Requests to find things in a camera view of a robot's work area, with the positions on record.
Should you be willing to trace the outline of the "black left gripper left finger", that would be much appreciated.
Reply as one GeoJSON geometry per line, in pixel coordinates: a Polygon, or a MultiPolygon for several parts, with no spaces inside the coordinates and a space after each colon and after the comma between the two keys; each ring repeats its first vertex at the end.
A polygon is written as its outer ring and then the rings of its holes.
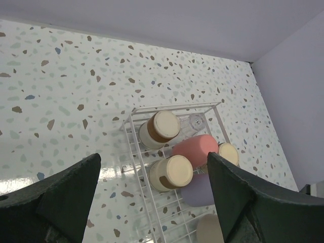
{"type": "Polygon", "coordinates": [[[94,153],[1,195],[1,242],[82,242],[100,170],[94,153]]]}

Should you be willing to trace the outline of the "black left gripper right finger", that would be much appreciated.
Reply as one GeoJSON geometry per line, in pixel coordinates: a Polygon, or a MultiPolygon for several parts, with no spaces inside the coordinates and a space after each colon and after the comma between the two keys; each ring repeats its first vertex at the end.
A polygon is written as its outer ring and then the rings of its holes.
{"type": "Polygon", "coordinates": [[[323,242],[323,198],[292,191],[208,154],[225,242],[323,242]]]}

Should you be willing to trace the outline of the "beige plastic cup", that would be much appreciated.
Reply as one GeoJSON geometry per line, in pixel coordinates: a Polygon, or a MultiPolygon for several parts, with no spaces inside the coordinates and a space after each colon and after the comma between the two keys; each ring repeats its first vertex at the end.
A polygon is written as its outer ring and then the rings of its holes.
{"type": "Polygon", "coordinates": [[[196,230],[197,242],[224,242],[220,222],[217,215],[206,214],[198,222],[196,230]]]}

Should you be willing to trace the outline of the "purple plastic cup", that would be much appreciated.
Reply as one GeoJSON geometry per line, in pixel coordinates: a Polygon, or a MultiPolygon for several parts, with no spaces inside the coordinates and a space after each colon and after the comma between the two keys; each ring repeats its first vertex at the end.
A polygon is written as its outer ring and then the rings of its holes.
{"type": "Polygon", "coordinates": [[[214,205],[214,197],[208,174],[195,174],[191,182],[181,188],[185,203],[191,207],[214,205]]]}

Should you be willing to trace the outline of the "red plastic cup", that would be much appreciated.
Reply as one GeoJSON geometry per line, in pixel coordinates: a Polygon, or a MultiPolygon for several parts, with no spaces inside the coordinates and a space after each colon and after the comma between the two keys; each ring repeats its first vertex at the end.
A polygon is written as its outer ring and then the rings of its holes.
{"type": "Polygon", "coordinates": [[[219,146],[216,139],[208,134],[194,136],[181,141],[172,149],[172,155],[186,157],[192,164],[193,169],[197,169],[207,163],[210,152],[217,153],[219,146]]]}

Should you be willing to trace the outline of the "clear glass cup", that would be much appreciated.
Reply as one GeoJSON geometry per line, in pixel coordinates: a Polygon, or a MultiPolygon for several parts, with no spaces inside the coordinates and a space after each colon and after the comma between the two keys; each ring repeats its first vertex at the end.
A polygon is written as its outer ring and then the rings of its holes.
{"type": "Polygon", "coordinates": [[[202,131],[206,127],[203,117],[199,114],[191,114],[180,119],[181,138],[190,138],[202,131]]]}

